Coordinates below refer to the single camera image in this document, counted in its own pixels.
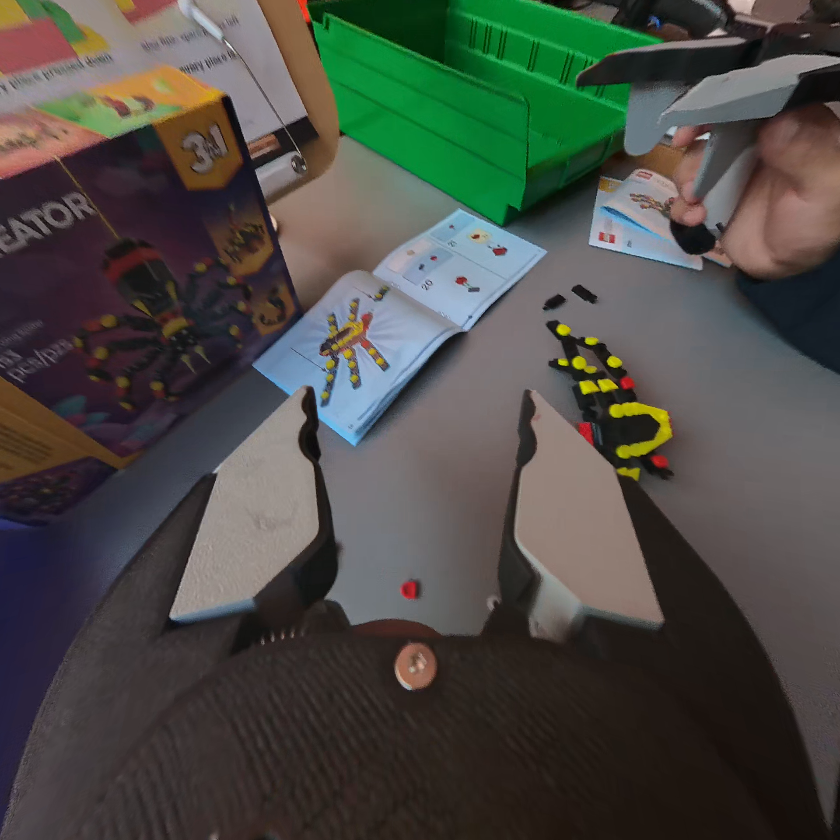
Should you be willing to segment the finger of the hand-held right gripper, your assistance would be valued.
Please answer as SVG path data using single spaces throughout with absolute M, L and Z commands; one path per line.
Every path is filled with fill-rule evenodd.
M 797 107 L 795 92 L 804 81 L 826 82 L 825 101 L 837 101 L 837 72 L 837 57 L 790 55 L 706 77 L 692 86 L 634 83 L 626 114 L 625 152 L 645 154 L 673 128 L 771 118 L 789 105 Z

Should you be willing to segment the wooden display board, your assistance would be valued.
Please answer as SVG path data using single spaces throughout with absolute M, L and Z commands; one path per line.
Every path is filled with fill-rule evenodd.
M 161 120 L 106 137 L 80 125 L 36 112 L 2 119 L 2 178 L 57 165 L 59 160 L 90 146 L 116 148 L 118 138 L 140 141 L 150 135 L 155 163 L 166 162 L 181 177 L 185 189 L 217 193 L 242 175 L 259 186 L 268 203 L 317 179 L 334 159 L 339 136 L 338 114 L 326 73 L 308 27 L 295 2 L 260 2 L 291 78 L 301 95 L 315 138 L 303 144 L 308 173 L 292 181 L 290 172 L 277 171 L 263 183 L 252 160 L 235 110 L 226 96 L 202 96 L 188 108 Z

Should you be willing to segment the blue plastic bin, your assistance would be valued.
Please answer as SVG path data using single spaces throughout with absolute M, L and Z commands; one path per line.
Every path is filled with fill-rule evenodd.
M 61 526 L 2 532 L 2 773 L 17 765 L 70 643 L 131 553 Z

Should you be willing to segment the green plastic bin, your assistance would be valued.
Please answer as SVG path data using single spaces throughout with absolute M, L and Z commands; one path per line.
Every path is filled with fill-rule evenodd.
M 308 6 L 340 130 L 506 226 L 623 146 L 629 87 L 583 70 L 658 38 L 539 2 Z

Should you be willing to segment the open lego instruction booklet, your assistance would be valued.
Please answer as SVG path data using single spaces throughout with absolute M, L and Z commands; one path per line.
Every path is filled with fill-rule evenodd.
M 367 435 L 448 340 L 470 331 L 546 250 L 457 210 L 372 271 L 354 270 L 254 363 L 349 444 Z

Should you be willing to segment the purple yellow lego box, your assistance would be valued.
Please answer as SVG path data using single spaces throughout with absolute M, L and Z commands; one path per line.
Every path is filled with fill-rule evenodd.
M 185 189 L 150 135 L 2 178 L 2 528 L 49 524 L 301 317 L 261 189 Z

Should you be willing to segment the folded lego leaflet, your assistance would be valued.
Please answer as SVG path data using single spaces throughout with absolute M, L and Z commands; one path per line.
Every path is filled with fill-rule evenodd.
M 669 215 L 676 195 L 674 183 L 650 169 L 636 169 L 622 180 L 601 175 L 590 246 L 691 270 L 702 270 L 707 262 L 731 267 L 719 248 L 708 255 L 689 255 L 677 245 Z

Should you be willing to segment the person's right forearm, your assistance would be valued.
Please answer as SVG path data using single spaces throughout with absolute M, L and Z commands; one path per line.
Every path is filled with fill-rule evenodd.
M 799 275 L 760 280 L 741 271 L 737 287 L 783 341 L 839 373 L 839 254 Z

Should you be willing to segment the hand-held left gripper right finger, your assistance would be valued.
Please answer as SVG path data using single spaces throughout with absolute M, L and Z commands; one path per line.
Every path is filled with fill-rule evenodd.
M 498 590 L 531 637 L 571 637 L 589 618 L 650 632 L 665 623 L 619 476 L 532 389 L 521 398 Z

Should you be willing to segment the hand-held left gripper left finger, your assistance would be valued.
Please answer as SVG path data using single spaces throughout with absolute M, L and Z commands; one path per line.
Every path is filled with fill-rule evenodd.
M 320 458 L 316 396 L 304 385 L 215 469 L 171 621 L 297 623 L 325 599 L 339 548 Z

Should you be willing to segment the black yellow lego spider model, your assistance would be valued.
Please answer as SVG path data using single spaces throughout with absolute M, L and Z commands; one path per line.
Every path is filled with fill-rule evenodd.
M 549 367 L 570 378 L 581 413 L 579 434 L 619 476 L 638 481 L 645 472 L 671 479 L 674 472 L 662 452 L 674 436 L 670 413 L 638 399 L 634 378 L 603 341 L 573 335 L 557 320 L 545 326 L 562 349 Z

